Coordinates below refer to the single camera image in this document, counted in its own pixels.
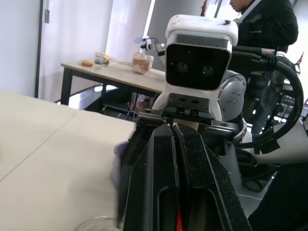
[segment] food package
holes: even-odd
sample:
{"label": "food package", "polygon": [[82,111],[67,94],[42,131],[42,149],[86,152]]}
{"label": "food package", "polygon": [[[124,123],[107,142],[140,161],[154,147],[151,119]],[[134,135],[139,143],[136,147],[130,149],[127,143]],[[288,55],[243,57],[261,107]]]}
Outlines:
{"label": "food package", "polygon": [[131,61],[131,69],[134,72],[145,74],[149,69],[150,63],[144,52],[135,52]]}
{"label": "food package", "polygon": [[148,71],[149,71],[149,70],[151,70],[152,67],[153,67],[154,57],[151,56],[151,55],[147,55],[146,57],[147,57],[148,60],[149,60],[149,68],[148,68]]}
{"label": "food package", "polygon": [[131,94],[131,99],[129,103],[129,107],[131,111],[141,112],[143,109],[151,109],[154,104],[154,98],[137,94],[133,92]]}

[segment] small container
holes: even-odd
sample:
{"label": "small container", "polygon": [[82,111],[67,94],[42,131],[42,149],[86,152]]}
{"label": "small container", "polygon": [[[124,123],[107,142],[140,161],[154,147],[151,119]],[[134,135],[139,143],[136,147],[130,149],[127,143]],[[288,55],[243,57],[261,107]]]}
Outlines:
{"label": "small container", "polygon": [[115,218],[100,217],[87,220],[78,225],[74,231],[122,231],[116,228],[118,222]]}
{"label": "small container", "polygon": [[102,65],[104,61],[104,54],[101,52],[96,52],[95,53],[95,63]]}

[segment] black table leg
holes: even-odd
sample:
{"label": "black table leg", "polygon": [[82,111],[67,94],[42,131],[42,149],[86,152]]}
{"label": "black table leg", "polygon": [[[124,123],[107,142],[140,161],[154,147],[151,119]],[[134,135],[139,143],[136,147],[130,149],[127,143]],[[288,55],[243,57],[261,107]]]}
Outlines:
{"label": "black table leg", "polygon": [[72,88],[72,70],[64,68],[63,82],[62,82],[62,93],[61,93],[61,104],[68,105],[69,97],[71,96]]}
{"label": "black table leg", "polygon": [[101,92],[101,100],[100,100],[100,108],[104,107],[104,99],[105,99],[105,94],[106,94],[106,88],[107,88],[107,84],[103,83],[103,89]]}

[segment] white table surface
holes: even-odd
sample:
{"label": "white table surface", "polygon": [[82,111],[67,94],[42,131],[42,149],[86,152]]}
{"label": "white table surface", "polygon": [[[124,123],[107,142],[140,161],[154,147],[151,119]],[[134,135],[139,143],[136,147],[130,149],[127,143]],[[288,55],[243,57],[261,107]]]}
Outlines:
{"label": "white table surface", "polygon": [[113,217],[114,147],[134,124],[3,92],[0,102],[0,168],[8,165],[0,230],[72,231],[87,219]]}
{"label": "white table surface", "polygon": [[109,66],[94,64],[93,67],[84,67],[81,62],[70,62],[61,66],[157,93],[162,93],[164,89],[165,72],[151,69],[142,75],[133,72],[130,64],[124,62],[111,61]]}

